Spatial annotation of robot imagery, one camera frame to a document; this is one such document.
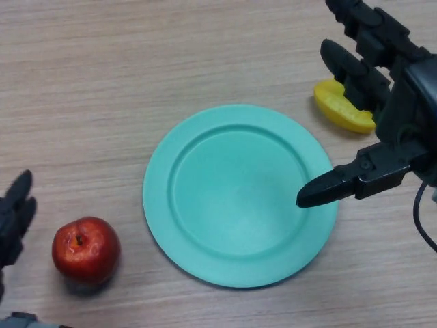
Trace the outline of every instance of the apple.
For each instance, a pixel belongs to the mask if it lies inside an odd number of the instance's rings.
[[[52,243],[52,259],[58,271],[84,285],[101,285],[109,280],[120,254],[117,233],[98,217],[82,217],[64,225]]]

